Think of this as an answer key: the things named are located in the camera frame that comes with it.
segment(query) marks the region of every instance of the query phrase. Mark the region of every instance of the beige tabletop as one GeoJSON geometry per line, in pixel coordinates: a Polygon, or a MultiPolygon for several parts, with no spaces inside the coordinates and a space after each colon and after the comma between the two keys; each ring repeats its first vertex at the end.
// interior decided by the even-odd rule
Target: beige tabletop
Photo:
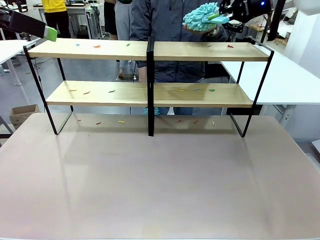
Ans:
{"type": "Polygon", "coordinates": [[[319,183],[267,116],[241,138],[229,116],[157,117],[149,137],[146,116],[74,114],[55,136],[35,113],[0,148],[0,237],[316,238],[319,183]]]}

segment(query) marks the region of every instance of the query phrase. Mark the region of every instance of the black metal post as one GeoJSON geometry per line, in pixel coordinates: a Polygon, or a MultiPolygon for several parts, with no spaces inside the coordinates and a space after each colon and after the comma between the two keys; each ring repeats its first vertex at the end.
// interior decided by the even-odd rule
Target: black metal post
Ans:
{"type": "Polygon", "coordinates": [[[240,72],[239,72],[239,76],[238,76],[238,80],[236,81],[236,84],[239,84],[239,82],[240,82],[240,78],[241,78],[242,70],[244,69],[244,65],[245,65],[245,62],[243,61],[241,63],[240,72]]]}
{"type": "Polygon", "coordinates": [[[154,106],[154,83],[155,83],[155,39],[148,38],[146,49],[146,75],[147,75],[147,98],[148,98],[148,134],[150,137],[155,133],[155,106],[154,106]]]}
{"type": "MultiPolygon", "coordinates": [[[[62,63],[61,63],[61,60],[60,60],[59,57],[57,58],[57,61],[58,61],[58,64],[59,64],[59,68],[60,68],[62,79],[63,79],[63,81],[65,81],[66,80],[66,76],[65,76],[65,72],[64,72],[64,69],[62,67],[62,63]]],[[[72,112],[74,111],[74,107],[72,105],[70,105],[70,109],[71,109],[72,112]]]]}
{"type": "Polygon", "coordinates": [[[49,121],[51,123],[51,126],[52,126],[52,129],[53,129],[53,132],[55,135],[58,135],[60,133],[60,131],[62,130],[62,128],[65,126],[66,122],[68,121],[68,119],[70,118],[71,114],[72,114],[72,111],[69,113],[69,115],[67,116],[67,118],[64,120],[64,122],[62,123],[62,125],[59,127],[58,131],[56,129],[56,126],[55,126],[55,123],[54,123],[54,120],[52,118],[52,115],[50,113],[50,110],[49,110],[49,107],[48,107],[48,104],[47,104],[47,101],[46,101],[46,98],[45,98],[45,95],[41,89],[41,85],[39,83],[39,80],[38,80],[38,77],[37,77],[37,74],[36,74],[36,71],[34,69],[34,66],[32,65],[32,62],[31,62],[31,58],[29,56],[29,53],[28,53],[28,49],[26,46],[23,46],[23,51],[25,53],[25,57],[26,57],[26,60],[29,64],[29,67],[30,67],[30,70],[31,70],[31,73],[32,73],[32,76],[33,76],[33,79],[35,81],[35,85],[39,91],[39,94],[40,94],[40,97],[41,97],[41,100],[43,102],[43,105],[44,105],[44,108],[45,108],[45,111],[46,111],[46,114],[48,115],[49,117],[49,121]]]}
{"type": "MultiPolygon", "coordinates": [[[[268,62],[267,62],[267,64],[266,64],[266,66],[265,66],[265,69],[264,69],[264,72],[263,72],[263,75],[262,75],[262,78],[261,78],[261,81],[260,81],[258,90],[257,90],[257,92],[256,92],[254,101],[253,101],[252,106],[251,106],[251,109],[250,109],[250,114],[249,114],[249,117],[248,117],[248,119],[247,119],[247,121],[246,121],[246,124],[245,124],[244,131],[243,131],[243,132],[241,131],[241,129],[240,129],[240,127],[239,127],[239,125],[238,125],[235,117],[233,116],[233,114],[232,114],[232,113],[230,114],[230,117],[231,117],[232,121],[234,122],[235,127],[236,127],[236,129],[238,130],[238,132],[239,132],[239,134],[240,134],[240,136],[241,136],[242,138],[244,138],[244,137],[246,136],[246,134],[247,134],[247,131],[248,131],[248,127],[249,127],[251,118],[252,118],[252,116],[253,116],[253,114],[254,114],[254,110],[255,110],[255,108],[256,108],[256,106],[257,106],[257,102],[258,102],[258,98],[259,98],[259,95],[260,95],[262,86],[263,86],[263,84],[264,84],[264,82],[265,82],[265,79],[266,79],[266,76],[267,76],[267,73],[268,73],[268,70],[269,70],[269,67],[270,67],[272,58],[273,58],[273,56],[274,56],[274,54],[275,54],[275,51],[272,50],[271,48],[267,47],[266,45],[262,44],[261,42],[256,41],[256,40],[255,40],[254,38],[252,38],[251,36],[249,36],[249,38],[250,38],[250,41],[251,41],[251,42],[254,41],[254,42],[257,43],[258,45],[260,45],[260,46],[264,47],[265,49],[267,49],[268,51],[270,51],[270,56],[269,56],[269,58],[268,58],[268,62]]],[[[242,70],[243,70],[243,65],[244,65],[244,62],[242,62],[239,76],[241,75],[241,72],[242,72],[242,70]]]]}

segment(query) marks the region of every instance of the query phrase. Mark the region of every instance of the black pants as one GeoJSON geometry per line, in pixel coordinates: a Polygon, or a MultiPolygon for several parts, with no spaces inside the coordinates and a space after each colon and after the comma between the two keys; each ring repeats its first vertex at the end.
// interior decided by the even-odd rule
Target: black pants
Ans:
{"type": "Polygon", "coordinates": [[[69,16],[67,11],[46,12],[44,14],[46,24],[49,27],[57,29],[57,25],[60,31],[60,38],[71,38],[69,32],[69,16]]]}

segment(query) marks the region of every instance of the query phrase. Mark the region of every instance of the person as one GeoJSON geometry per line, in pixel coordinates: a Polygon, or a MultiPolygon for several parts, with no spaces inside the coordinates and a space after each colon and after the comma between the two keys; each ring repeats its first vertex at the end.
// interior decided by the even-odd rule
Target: person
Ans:
{"type": "MultiPolygon", "coordinates": [[[[132,41],[225,42],[228,38],[222,26],[208,32],[194,32],[183,26],[183,17],[210,0],[134,0],[132,2],[132,41]]],[[[137,61],[139,81],[147,82],[147,62],[137,61]]],[[[196,83],[205,75],[204,62],[156,61],[156,83],[196,83]]],[[[166,115],[169,107],[155,108],[155,114],[166,115]]],[[[175,115],[192,115],[192,107],[174,107],[175,115]]]]}
{"type": "Polygon", "coordinates": [[[110,40],[118,40],[115,5],[116,0],[104,0],[104,29],[110,34],[110,40]]]}
{"type": "Polygon", "coordinates": [[[69,32],[69,16],[64,0],[41,0],[44,8],[46,24],[59,29],[60,38],[71,38],[69,32]]]}
{"type": "MultiPolygon", "coordinates": [[[[116,0],[115,4],[115,23],[118,33],[118,40],[129,41],[132,23],[132,0],[116,0]]],[[[118,76],[124,76],[125,67],[128,60],[120,60],[120,70],[118,76]]]]}

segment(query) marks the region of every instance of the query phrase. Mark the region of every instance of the wooden shelf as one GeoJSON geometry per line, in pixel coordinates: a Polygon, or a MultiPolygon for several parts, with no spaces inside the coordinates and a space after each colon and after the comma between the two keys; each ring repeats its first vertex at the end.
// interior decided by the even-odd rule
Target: wooden shelf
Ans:
{"type": "Polygon", "coordinates": [[[250,108],[252,103],[238,84],[154,84],[155,107],[250,108]]]}
{"type": "Polygon", "coordinates": [[[30,57],[145,61],[148,42],[57,38],[29,50],[30,57]]]}
{"type": "Polygon", "coordinates": [[[154,44],[155,61],[267,62],[268,58],[248,42],[158,41],[154,44]]]}
{"type": "Polygon", "coordinates": [[[146,107],[147,85],[133,82],[63,81],[48,105],[146,107]]]}
{"type": "MultiPolygon", "coordinates": [[[[58,38],[56,42],[45,41],[34,47],[29,51],[29,55],[67,59],[146,61],[147,45],[146,41],[58,38]]],[[[155,61],[263,62],[268,61],[268,58],[267,54],[247,42],[157,41],[154,43],[155,61]]]]}
{"type": "MultiPolygon", "coordinates": [[[[48,105],[146,107],[147,85],[131,82],[64,81],[46,101],[48,105]]],[[[252,101],[238,84],[155,83],[154,106],[250,108],[252,101]]]]}

